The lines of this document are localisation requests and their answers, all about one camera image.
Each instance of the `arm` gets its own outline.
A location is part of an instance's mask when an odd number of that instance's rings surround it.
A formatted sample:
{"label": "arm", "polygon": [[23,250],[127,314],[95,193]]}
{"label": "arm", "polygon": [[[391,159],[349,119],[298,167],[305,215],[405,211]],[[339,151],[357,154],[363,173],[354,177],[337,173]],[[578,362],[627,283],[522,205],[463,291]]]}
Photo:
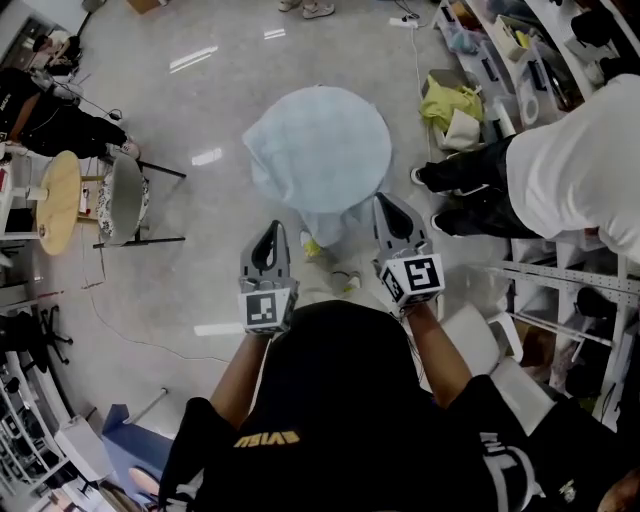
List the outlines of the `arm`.
{"label": "arm", "polygon": [[408,319],[436,403],[446,409],[471,380],[469,367],[426,304],[413,308]]}
{"label": "arm", "polygon": [[247,334],[211,396],[216,412],[236,429],[249,414],[269,339]]}
{"label": "arm", "polygon": [[58,60],[60,57],[62,57],[64,55],[64,52],[66,52],[69,49],[69,46],[71,45],[71,41],[69,39],[67,39],[64,44],[62,45],[62,48],[60,48],[56,54],[53,56],[53,60]]}

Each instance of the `round table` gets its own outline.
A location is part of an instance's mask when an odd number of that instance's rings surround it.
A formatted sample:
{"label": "round table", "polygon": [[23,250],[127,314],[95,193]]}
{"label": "round table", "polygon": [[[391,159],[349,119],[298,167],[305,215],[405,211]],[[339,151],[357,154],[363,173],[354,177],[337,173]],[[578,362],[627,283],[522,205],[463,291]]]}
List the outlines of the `round table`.
{"label": "round table", "polygon": [[76,222],[96,224],[78,210],[82,182],[100,180],[101,176],[83,177],[78,157],[71,151],[63,151],[47,166],[40,186],[49,193],[44,201],[38,201],[36,209],[40,243],[47,254],[56,256],[67,248]]}
{"label": "round table", "polygon": [[300,212],[320,245],[336,241],[343,214],[378,190],[391,162],[380,113],[339,87],[287,94],[243,141],[258,189]]}

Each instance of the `bag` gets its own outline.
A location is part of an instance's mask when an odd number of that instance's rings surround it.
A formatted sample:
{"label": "bag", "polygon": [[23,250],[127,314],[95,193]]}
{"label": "bag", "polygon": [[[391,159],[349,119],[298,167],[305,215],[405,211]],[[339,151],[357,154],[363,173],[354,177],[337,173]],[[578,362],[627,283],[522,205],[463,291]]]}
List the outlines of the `bag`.
{"label": "bag", "polygon": [[427,121],[446,133],[451,125],[453,112],[457,109],[482,122],[482,101],[472,89],[465,86],[456,89],[442,87],[431,75],[427,80],[429,90],[420,104],[420,113]]}

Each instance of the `wooden round table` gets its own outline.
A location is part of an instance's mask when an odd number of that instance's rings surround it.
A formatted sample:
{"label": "wooden round table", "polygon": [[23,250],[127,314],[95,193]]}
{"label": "wooden round table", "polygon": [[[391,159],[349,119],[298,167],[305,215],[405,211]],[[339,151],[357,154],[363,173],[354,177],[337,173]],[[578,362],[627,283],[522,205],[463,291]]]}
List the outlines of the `wooden round table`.
{"label": "wooden round table", "polygon": [[97,223],[82,216],[80,196],[83,181],[99,181],[102,177],[83,177],[78,157],[63,151],[49,164],[42,179],[42,188],[49,191],[47,199],[38,201],[36,225],[40,243],[47,254],[56,256],[69,245],[76,222]]}

